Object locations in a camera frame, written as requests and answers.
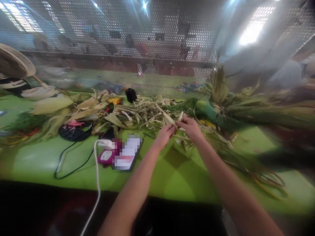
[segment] green vegetable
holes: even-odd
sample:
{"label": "green vegetable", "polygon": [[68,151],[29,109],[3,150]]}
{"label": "green vegetable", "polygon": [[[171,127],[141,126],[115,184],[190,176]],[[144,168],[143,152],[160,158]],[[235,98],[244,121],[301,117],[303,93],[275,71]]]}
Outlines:
{"label": "green vegetable", "polygon": [[23,112],[18,115],[18,118],[4,128],[9,132],[29,132],[33,128],[41,128],[49,119],[46,115],[32,115],[29,112]]}

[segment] black cable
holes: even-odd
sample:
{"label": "black cable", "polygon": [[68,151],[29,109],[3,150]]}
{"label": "black cable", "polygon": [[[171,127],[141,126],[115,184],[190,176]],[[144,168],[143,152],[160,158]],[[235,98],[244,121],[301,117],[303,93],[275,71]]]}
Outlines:
{"label": "black cable", "polygon": [[94,150],[92,150],[92,152],[90,153],[88,159],[87,159],[81,166],[79,166],[77,169],[71,171],[70,173],[68,173],[68,174],[66,174],[66,175],[64,175],[64,176],[62,176],[62,177],[60,177],[60,178],[57,177],[57,170],[58,170],[58,168],[59,168],[60,161],[61,161],[61,158],[62,158],[63,153],[64,153],[67,149],[71,148],[71,147],[72,147],[74,144],[76,144],[76,143],[77,143],[77,142],[71,144],[69,147],[67,147],[66,149],[64,149],[64,150],[62,151],[62,153],[60,154],[58,166],[57,166],[57,168],[56,168],[56,170],[55,170],[55,173],[54,173],[54,175],[53,175],[54,179],[61,180],[61,179],[63,179],[63,178],[66,178],[67,176],[73,174],[73,173],[76,172],[78,169],[80,169],[81,167],[83,167],[83,166],[89,161],[89,159],[91,158],[91,156],[92,156]]}

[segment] white charging cable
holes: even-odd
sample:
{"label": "white charging cable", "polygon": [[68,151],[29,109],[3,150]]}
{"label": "white charging cable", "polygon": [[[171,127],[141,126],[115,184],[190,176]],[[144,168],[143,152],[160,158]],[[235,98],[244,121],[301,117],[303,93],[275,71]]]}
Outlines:
{"label": "white charging cable", "polygon": [[96,151],[96,144],[98,143],[98,141],[102,141],[102,140],[101,139],[96,140],[95,143],[94,143],[94,148],[93,148],[94,149],[94,157],[95,157],[95,165],[96,165],[96,184],[97,184],[97,193],[98,193],[98,195],[97,195],[97,200],[96,200],[96,203],[95,203],[94,208],[92,210],[92,213],[91,213],[90,217],[88,218],[88,221],[86,222],[86,224],[85,224],[85,226],[84,226],[84,228],[82,230],[81,236],[84,235],[85,230],[86,230],[87,226],[89,225],[89,222],[90,222],[90,220],[91,220],[91,218],[92,218],[92,216],[93,216],[93,214],[95,212],[95,209],[96,209],[96,207],[98,205],[98,202],[99,202],[99,199],[101,197],[101,188],[99,186],[99,175],[98,175],[98,164],[97,164],[97,151]]}

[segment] fan grille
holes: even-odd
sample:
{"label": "fan grille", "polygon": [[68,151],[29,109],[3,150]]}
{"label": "fan grille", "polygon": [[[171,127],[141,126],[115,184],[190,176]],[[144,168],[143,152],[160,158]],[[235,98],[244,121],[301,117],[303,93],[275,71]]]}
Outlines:
{"label": "fan grille", "polygon": [[9,63],[9,67],[1,66],[1,72],[13,77],[28,77],[36,73],[33,63],[14,48],[0,44],[0,56]]}

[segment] white cloth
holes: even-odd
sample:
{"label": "white cloth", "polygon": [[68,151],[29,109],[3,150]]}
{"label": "white cloth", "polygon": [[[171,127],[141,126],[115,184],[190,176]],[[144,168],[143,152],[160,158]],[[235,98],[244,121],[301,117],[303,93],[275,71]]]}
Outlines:
{"label": "white cloth", "polygon": [[267,85],[279,89],[292,89],[304,83],[302,74],[301,64],[290,59],[268,80]]}

